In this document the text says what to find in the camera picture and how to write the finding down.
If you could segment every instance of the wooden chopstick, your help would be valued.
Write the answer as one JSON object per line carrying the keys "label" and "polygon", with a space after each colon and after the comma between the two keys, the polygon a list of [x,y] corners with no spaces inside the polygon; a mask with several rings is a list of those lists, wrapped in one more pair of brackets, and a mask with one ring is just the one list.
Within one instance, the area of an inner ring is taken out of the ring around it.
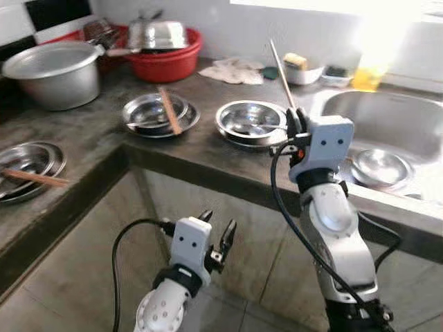
{"label": "wooden chopstick", "polygon": [[6,176],[11,176],[13,178],[20,178],[22,180],[38,182],[44,185],[50,185],[52,187],[64,187],[69,183],[69,181],[64,178],[53,178],[52,176],[16,171],[14,169],[8,169],[8,168],[2,169],[1,173]]}
{"label": "wooden chopstick", "polygon": [[165,105],[166,115],[168,116],[169,122],[171,124],[172,132],[174,133],[174,135],[180,135],[182,130],[179,125],[179,121],[177,120],[177,116],[175,115],[174,108],[172,107],[172,103],[169,99],[168,92],[161,86],[159,87],[159,92],[163,101],[163,105]]}

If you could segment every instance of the kitchen counter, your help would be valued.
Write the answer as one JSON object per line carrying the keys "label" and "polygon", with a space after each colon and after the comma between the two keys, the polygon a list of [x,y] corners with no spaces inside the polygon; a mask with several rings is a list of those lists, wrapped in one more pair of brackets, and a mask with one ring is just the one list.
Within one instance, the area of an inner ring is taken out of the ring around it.
{"label": "kitchen counter", "polygon": [[[210,60],[201,59],[199,67],[209,64]],[[197,125],[176,138],[151,140],[125,132],[120,123],[122,107],[156,90],[155,85],[135,78],[127,64],[105,76],[100,97],[83,107],[48,112],[25,100],[17,109],[19,114],[0,125],[0,149],[33,140],[59,145],[68,158],[64,177],[71,180],[69,186],[50,189],[31,201],[0,206],[0,293],[5,295],[19,282],[131,165],[276,208],[267,152],[248,151],[225,141],[215,128],[214,116],[221,105],[233,100],[266,100],[285,106],[279,81],[229,85],[193,75],[167,88],[201,112]],[[320,90],[319,85],[292,89],[308,110]],[[298,215],[298,194],[287,179],[288,164],[282,158],[278,181],[285,200],[292,201],[291,212]],[[355,185],[350,186],[350,199],[358,209],[402,233],[402,250],[443,262],[443,207]],[[389,243],[364,226],[362,233],[371,241]]]}

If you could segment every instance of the stainless steel sink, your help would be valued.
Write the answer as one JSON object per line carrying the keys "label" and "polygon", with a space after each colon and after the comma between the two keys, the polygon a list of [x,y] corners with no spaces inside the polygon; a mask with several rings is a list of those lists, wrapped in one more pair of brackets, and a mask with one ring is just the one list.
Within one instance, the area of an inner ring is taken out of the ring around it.
{"label": "stainless steel sink", "polygon": [[[414,169],[409,183],[384,191],[443,202],[443,106],[395,93],[322,91],[314,98],[312,116],[341,115],[355,124],[349,157],[364,149],[384,149],[407,160]],[[350,162],[341,175],[354,182]]]}

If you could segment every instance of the yellow sponge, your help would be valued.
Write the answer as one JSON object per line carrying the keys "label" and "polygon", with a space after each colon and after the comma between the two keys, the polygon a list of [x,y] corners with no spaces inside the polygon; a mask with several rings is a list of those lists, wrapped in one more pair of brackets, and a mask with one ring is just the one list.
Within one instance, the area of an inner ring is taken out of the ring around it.
{"label": "yellow sponge", "polygon": [[283,61],[297,66],[302,71],[307,70],[307,60],[298,54],[286,53],[283,57]]}

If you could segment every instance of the white cloth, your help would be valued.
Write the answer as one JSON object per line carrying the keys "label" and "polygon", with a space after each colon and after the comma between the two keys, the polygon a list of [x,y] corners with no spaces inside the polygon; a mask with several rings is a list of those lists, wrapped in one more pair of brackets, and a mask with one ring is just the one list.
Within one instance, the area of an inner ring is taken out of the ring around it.
{"label": "white cloth", "polygon": [[232,57],[214,61],[211,67],[199,71],[199,74],[229,84],[263,84],[259,73],[262,68],[264,66],[259,62]]}

